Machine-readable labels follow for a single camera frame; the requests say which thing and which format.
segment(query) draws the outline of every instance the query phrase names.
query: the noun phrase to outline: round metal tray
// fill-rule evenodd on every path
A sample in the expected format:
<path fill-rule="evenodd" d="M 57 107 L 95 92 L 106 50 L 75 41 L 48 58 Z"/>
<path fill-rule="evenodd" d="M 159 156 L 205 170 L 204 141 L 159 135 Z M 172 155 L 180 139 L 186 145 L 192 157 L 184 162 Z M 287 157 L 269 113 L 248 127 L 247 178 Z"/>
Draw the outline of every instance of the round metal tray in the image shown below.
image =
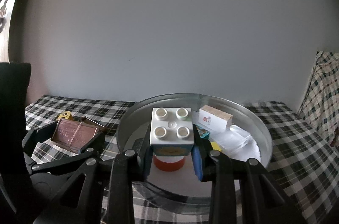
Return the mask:
<path fill-rule="evenodd" d="M 272 155 L 272 138 L 265 124 L 247 108 L 229 100 L 191 93 L 166 94 L 143 100 L 132 106 L 120 120 L 117 133 L 119 151 L 130 149 L 138 138 L 145 136 L 153 107 L 190 107 L 199 111 L 204 106 L 220 109 L 233 115 L 233 123 L 248 131 L 260 150 L 261 163 L 267 167 Z M 182 196 L 149 183 L 135 183 L 138 192 L 157 207 L 182 214 L 207 214 L 209 197 Z"/>

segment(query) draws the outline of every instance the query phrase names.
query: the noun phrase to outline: blue foam pad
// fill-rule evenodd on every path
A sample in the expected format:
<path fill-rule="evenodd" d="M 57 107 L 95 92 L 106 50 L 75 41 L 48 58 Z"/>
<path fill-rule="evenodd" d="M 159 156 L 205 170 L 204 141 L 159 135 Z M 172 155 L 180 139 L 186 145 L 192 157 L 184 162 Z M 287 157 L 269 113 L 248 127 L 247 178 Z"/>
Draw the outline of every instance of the blue foam pad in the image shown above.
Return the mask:
<path fill-rule="evenodd" d="M 201 163 L 201 156 L 200 156 L 200 151 L 199 147 L 197 145 L 194 145 L 191 151 L 191 156 L 192 156 L 192 162 L 193 162 L 193 167 L 194 167 L 194 173 L 198 177 L 198 179 L 201 181 L 202 180 L 202 163 Z"/>

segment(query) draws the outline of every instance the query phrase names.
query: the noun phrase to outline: checkered blanket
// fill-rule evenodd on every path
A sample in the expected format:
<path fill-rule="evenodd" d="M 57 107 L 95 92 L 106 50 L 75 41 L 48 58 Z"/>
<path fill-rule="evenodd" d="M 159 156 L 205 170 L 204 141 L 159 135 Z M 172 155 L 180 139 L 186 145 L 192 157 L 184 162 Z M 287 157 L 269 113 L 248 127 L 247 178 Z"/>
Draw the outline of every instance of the checkered blanket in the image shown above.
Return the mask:
<path fill-rule="evenodd" d="M 339 53 L 317 53 L 299 116 L 332 143 L 339 123 Z"/>
<path fill-rule="evenodd" d="M 106 125 L 103 160 L 118 153 L 116 129 L 122 115 L 134 102 L 72 99 L 43 96 L 26 108 L 27 128 L 43 127 L 63 111 L 75 119 L 88 116 Z M 273 140 L 269 172 L 302 212 L 308 223 L 321 221 L 339 196 L 339 156 L 303 119 L 283 103 L 266 102 L 245 105 L 265 123 Z M 39 143 L 32 158 L 44 163 L 75 154 L 61 149 L 50 140 Z M 107 208 L 107 190 L 103 213 Z M 207 223 L 208 215 L 183 215 L 157 208 L 133 191 L 136 223 Z"/>

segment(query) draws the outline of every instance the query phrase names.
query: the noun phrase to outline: white lego duplo brick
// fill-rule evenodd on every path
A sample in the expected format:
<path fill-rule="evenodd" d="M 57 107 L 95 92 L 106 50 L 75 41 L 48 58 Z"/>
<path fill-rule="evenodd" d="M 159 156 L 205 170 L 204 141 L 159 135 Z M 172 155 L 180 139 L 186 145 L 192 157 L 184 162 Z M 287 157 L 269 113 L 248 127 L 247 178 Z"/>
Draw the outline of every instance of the white lego duplo brick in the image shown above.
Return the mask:
<path fill-rule="evenodd" d="M 152 111 L 150 145 L 157 156 L 187 156 L 194 144 L 189 107 L 155 107 Z"/>

